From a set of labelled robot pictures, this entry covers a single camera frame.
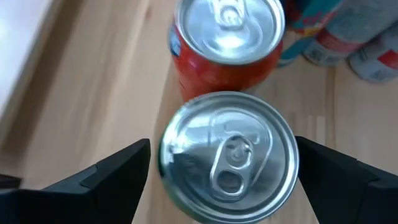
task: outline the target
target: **soda can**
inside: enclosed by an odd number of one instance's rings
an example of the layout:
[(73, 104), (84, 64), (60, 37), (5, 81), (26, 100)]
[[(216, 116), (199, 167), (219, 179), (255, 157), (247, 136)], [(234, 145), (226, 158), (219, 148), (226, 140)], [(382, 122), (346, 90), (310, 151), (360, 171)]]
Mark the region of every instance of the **soda can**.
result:
[(277, 65), (284, 29), (279, 0), (182, 0), (169, 44), (183, 99), (263, 81)]
[(286, 31), (278, 66), (292, 63), (336, 14), (343, 0), (285, 0)]
[(398, 76), (398, 22), (351, 55), (349, 64), (370, 82), (388, 82)]
[(397, 12), (397, 0), (349, 0), (303, 54), (317, 65), (336, 65), (391, 26)]
[(299, 169), (285, 119), (236, 91), (185, 103), (166, 127), (158, 160), (170, 198), (200, 223), (258, 223), (288, 199)]

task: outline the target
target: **pull tab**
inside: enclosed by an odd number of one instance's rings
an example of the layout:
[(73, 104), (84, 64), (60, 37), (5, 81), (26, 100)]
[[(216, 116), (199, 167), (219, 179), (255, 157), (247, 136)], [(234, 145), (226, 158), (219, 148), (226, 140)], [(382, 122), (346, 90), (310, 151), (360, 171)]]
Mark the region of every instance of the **pull tab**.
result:
[(234, 202), (244, 197), (251, 185), (253, 157), (251, 141), (244, 136), (231, 136), (220, 145), (210, 172), (216, 198)]
[(225, 29), (239, 29), (246, 16), (244, 0), (213, 0), (215, 19)]

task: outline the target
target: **silver can lid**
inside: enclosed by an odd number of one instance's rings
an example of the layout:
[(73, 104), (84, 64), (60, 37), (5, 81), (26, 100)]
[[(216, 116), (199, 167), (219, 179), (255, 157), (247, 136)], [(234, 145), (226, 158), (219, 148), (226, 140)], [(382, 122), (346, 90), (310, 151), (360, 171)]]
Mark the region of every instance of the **silver can lid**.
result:
[(160, 143), (159, 169), (174, 202), (199, 222), (256, 223), (292, 192), (299, 152), (274, 108), (222, 91), (177, 111)]
[(264, 58), (285, 29), (279, 0), (182, 0), (175, 22), (196, 53), (231, 65)]

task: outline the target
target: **white can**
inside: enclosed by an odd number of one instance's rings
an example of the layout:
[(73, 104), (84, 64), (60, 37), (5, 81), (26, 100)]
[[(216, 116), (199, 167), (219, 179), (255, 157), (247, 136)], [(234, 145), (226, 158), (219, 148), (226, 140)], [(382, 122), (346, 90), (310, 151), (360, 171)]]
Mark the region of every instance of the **white can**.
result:
[(398, 76), (398, 22), (348, 60), (358, 76), (370, 82), (388, 82)]
[(335, 65), (398, 19), (398, 0), (349, 0), (303, 51), (309, 61)]

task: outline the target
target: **wooden table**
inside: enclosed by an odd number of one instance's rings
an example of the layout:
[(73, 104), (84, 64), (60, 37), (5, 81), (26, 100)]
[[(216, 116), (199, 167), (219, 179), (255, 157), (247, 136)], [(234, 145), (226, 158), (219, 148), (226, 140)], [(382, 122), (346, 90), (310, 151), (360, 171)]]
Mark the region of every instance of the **wooden table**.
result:
[[(176, 0), (67, 0), (0, 151), (0, 173), (40, 189), (140, 138), (159, 136), (182, 104), (167, 49)], [(360, 80), (345, 63), (299, 58), (257, 89), (296, 135), (398, 174), (398, 79)], [(194, 223), (162, 188), (152, 162), (134, 223)], [(262, 223), (316, 223), (300, 183)]]

